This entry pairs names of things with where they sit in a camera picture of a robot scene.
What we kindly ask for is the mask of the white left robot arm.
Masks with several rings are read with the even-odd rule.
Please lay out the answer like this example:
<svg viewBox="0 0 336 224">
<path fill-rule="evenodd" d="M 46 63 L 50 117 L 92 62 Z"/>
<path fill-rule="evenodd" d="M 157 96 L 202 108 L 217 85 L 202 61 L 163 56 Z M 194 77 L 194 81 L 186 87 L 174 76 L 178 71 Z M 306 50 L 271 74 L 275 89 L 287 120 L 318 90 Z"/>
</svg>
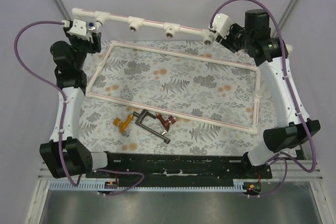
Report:
<svg viewBox="0 0 336 224">
<path fill-rule="evenodd" d="M 54 130 L 39 152 L 54 178 L 71 177 L 104 168 L 106 152 L 91 152 L 79 140 L 79 119 L 86 94 L 87 76 L 83 63 L 87 54 L 101 51 L 101 34 L 93 24 L 64 27 L 68 42 L 57 41 L 50 52 L 56 64 L 59 106 Z"/>
</svg>

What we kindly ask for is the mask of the white water faucet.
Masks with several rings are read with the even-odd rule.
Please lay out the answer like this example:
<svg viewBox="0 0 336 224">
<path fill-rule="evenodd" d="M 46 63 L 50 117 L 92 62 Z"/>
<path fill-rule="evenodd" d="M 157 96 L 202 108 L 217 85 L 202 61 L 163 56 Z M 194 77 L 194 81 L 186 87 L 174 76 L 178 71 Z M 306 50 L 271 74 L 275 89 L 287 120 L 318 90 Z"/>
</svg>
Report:
<svg viewBox="0 0 336 224">
<path fill-rule="evenodd" d="M 102 24 L 100 22 L 90 22 L 88 24 L 88 30 L 91 32 L 91 33 L 98 33 L 100 31 L 100 28 L 101 28 Z"/>
</svg>

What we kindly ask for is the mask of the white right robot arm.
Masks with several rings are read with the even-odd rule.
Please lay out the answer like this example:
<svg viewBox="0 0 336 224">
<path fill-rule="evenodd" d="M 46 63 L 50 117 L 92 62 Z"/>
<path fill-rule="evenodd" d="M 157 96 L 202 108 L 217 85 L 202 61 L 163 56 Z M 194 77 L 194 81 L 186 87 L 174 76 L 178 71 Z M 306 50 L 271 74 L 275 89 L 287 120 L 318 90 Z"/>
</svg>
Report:
<svg viewBox="0 0 336 224">
<path fill-rule="evenodd" d="M 272 38 L 270 17 L 263 9 L 248 10 L 241 27 L 225 14 L 212 22 L 216 41 L 231 52 L 244 50 L 266 79 L 273 98 L 277 126 L 263 132 L 263 141 L 245 154 L 251 166 L 260 166 L 286 149 L 307 142 L 320 129 L 304 108 L 290 72 L 288 51 L 280 39 Z"/>
</svg>

